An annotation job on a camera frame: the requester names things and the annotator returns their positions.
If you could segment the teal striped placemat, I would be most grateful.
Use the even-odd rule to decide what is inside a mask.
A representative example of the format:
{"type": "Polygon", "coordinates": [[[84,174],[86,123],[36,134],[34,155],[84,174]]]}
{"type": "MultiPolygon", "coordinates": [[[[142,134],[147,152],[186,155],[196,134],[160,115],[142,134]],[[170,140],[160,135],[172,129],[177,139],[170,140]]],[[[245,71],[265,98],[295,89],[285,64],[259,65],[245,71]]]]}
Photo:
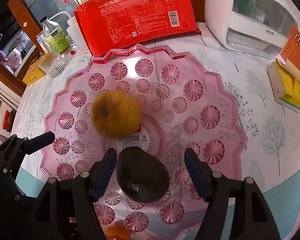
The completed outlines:
{"type": "MultiPolygon", "coordinates": [[[[17,184],[30,197],[38,196],[44,186],[42,181],[24,169],[19,171],[17,184]]],[[[274,216],[280,237],[285,239],[293,230],[300,212],[300,170],[263,195],[274,216]]]]}

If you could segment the yellow pear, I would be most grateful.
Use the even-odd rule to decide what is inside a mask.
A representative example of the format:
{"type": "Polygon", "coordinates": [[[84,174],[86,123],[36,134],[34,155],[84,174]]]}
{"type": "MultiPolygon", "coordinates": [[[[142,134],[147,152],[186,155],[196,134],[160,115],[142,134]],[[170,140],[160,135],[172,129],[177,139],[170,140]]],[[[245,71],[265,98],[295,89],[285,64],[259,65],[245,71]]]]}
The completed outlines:
{"type": "Polygon", "coordinates": [[[141,106],[121,91],[101,92],[90,110],[91,123],[97,132],[108,138],[125,139],[141,124],[141,106]]]}

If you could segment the yellow tissue pack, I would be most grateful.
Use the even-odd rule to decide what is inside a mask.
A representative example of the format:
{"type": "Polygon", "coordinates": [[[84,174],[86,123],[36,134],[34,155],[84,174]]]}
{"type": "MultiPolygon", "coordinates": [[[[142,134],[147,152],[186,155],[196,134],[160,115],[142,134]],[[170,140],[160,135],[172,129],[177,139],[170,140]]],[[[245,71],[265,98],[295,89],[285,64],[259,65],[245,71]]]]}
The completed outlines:
{"type": "Polygon", "coordinates": [[[287,61],[275,59],[267,67],[275,101],[287,108],[300,112],[300,71],[287,61]]]}

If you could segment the white squeeze wash bottle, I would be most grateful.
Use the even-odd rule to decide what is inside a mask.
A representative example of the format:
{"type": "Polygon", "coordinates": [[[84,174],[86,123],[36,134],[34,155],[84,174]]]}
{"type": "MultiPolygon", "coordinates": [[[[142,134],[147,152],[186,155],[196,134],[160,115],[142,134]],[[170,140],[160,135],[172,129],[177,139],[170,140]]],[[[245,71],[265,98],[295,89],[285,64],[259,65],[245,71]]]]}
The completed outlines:
{"type": "Polygon", "coordinates": [[[57,14],[53,15],[51,18],[49,18],[49,20],[53,20],[54,18],[56,18],[61,14],[65,14],[68,17],[68,20],[66,21],[68,25],[66,32],[69,34],[70,38],[72,39],[76,47],[81,52],[87,51],[88,46],[83,38],[83,35],[78,26],[75,16],[72,17],[67,11],[60,11],[57,14]]]}

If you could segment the clear bottle green label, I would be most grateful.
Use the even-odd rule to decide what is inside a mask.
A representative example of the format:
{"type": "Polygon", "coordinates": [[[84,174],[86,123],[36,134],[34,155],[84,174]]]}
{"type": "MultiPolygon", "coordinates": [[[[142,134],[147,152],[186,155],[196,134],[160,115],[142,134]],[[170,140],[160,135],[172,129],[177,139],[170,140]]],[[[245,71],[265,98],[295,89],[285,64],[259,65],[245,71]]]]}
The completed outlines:
{"type": "Polygon", "coordinates": [[[66,34],[59,23],[49,20],[47,16],[44,16],[40,23],[42,24],[43,37],[47,44],[50,47],[54,47],[61,55],[68,53],[71,49],[70,43],[66,39],[66,34]]]}

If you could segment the tree pattern tablecloth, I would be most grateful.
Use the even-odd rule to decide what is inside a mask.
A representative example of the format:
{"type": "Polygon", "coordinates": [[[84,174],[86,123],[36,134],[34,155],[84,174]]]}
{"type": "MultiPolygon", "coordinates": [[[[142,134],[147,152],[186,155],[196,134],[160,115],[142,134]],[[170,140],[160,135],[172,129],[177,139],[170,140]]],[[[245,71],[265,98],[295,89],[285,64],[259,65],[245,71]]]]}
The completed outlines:
{"type": "MultiPolygon", "coordinates": [[[[267,73],[269,59],[226,50],[205,24],[199,23],[198,28],[198,35],[152,41],[143,47],[168,46],[174,53],[188,52],[206,70],[221,76],[225,91],[237,99],[239,125],[247,136],[240,156],[242,176],[239,180],[253,178],[264,194],[300,170],[300,113],[275,101],[267,73]]],[[[54,79],[45,76],[28,86],[19,103],[12,132],[20,138],[34,138],[47,132],[44,118],[51,112],[55,94],[64,88],[72,74],[87,67],[93,59],[87,51],[66,55],[68,64],[61,75],[54,79]]],[[[45,184],[50,176],[40,168],[42,159],[42,150],[27,155],[20,170],[26,170],[45,184]]],[[[124,221],[116,220],[113,224],[116,222],[123,222],[127,227],[124,221]]],[[[181,231],[175,239],[194,238],[200,223],[181,231]]],[[[300,212],[285,239],[292,238],[299,225],[300,212]]],[[[132,236],[163,239],[136,232],[132,232],[132,236]]]]}

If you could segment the white countertop appliance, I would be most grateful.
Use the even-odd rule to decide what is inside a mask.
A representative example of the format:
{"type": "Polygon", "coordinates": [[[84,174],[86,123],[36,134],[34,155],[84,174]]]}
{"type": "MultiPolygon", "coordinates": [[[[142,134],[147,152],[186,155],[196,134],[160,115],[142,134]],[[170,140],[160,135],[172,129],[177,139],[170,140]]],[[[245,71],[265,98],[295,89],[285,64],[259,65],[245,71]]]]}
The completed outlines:
{"type": "Polygon", "coordinates": [[[273,59],[290,33],[300,33],[300,11],[292,0],[205,0],[205,22],[228,50],[273,59]]]}

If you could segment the red paper cup package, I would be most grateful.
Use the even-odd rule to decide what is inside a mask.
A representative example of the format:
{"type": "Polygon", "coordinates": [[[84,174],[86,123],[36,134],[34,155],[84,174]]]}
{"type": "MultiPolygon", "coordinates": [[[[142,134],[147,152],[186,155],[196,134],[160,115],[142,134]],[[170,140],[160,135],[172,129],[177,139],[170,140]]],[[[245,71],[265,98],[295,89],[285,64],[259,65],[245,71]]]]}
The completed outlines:
{"type": "Polygon", "coordinates": [[[197,33],[190,0],[89,0],[74,12],[94,57],[165,36],[197,33]]]}

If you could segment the clear drinking glass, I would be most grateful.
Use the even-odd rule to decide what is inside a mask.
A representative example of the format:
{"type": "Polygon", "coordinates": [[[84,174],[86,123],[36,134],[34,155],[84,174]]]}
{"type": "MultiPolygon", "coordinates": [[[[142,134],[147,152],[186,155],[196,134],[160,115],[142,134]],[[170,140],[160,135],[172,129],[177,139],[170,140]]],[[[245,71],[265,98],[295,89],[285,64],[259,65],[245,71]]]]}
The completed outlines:
{"type": "Polygon", "coordinates": [[[54,79],[62,74],[67,64],[68,63],[61,57],[57,50],[51,47],[47,53],[42,55],[39,59],[38,66],[45,74],[54,79]]]}

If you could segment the orange tangerine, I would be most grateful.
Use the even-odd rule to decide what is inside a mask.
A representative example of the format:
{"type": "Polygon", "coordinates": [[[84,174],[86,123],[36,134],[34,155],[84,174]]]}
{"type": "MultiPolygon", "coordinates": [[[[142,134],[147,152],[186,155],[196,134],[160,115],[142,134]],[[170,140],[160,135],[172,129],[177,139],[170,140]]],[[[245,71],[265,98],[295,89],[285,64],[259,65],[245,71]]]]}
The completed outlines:
{"type": "Polygon", "coordinates": [[[129,240],[131,232],[124,225],[115,224],[107,228],[106,239],[129,240]]]}

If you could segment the yellow cardboard box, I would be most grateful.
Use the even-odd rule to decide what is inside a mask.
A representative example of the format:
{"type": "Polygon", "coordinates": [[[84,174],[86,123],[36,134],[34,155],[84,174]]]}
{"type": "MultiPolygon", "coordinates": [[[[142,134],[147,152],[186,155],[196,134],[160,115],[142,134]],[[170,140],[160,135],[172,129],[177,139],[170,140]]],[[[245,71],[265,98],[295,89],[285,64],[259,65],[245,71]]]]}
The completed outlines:
{"type": "Polygon", "coordinates": [[[46,57],[47,54],[43,54],[37,61],[31,64],[25,76],[23,77],[23,83],[25,83],[27,86],[30,86],[31,84],[46,76],[46,73],[40,68],[41,62],[46,57]]]}

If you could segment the pink plastic fruit bowl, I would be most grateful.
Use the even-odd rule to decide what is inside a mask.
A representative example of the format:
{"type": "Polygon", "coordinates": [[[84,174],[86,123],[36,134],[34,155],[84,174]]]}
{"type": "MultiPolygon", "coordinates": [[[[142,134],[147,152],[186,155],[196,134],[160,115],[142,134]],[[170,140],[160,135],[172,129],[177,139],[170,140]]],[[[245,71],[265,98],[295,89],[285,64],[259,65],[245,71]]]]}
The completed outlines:
{"type": "Polygon", "coordinates": [[[190,53],[174,53],[168,46],[134,46],[91,60],[55,94],[44,126],[56,138],[42,150],[40,168],[60,180],[88,170],[110,147],[121,152],[138,146],[166,166],[170,188],[151,204],[130,200],[112,175],[96,204],[104,226],[121,220],[132,232],[175,239],[200,223],[207,204],[185,167],[188,148],[213,170],[231,179],[242,176],[240,156],[247,136],[239,125],[237,99],[225,91],[219,74],[190,53]],[[141,124],[125,139],[105,138],[91,123],[93,101],[108,90],[122,91],[141,106],[141,124]]]}

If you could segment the dark green avocado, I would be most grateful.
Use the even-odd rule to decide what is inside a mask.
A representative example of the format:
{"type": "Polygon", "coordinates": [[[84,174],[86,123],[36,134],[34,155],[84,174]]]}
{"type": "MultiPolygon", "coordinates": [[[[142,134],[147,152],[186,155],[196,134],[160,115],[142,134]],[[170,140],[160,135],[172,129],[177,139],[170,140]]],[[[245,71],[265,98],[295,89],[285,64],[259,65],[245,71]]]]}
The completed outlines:
{"type": "Polygon", "coordinates": [[[170,176],[165,165],[136,146],[120,152],[116,177],[129,199],[144,204],[157,202],[170,187],[170,176]]]}

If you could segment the red lidded bin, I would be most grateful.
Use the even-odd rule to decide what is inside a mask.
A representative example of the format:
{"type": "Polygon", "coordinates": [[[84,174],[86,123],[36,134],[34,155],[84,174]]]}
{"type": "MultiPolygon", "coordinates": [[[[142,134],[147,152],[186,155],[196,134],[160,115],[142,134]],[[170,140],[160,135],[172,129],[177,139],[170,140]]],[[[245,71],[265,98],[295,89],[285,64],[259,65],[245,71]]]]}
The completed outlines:
{"type": "Polygon", "coordinates": [[[6,110],[3,118],[2,129],[7,132],[10,132],[11,126],[12,126],[12,112],[6,110]]]}

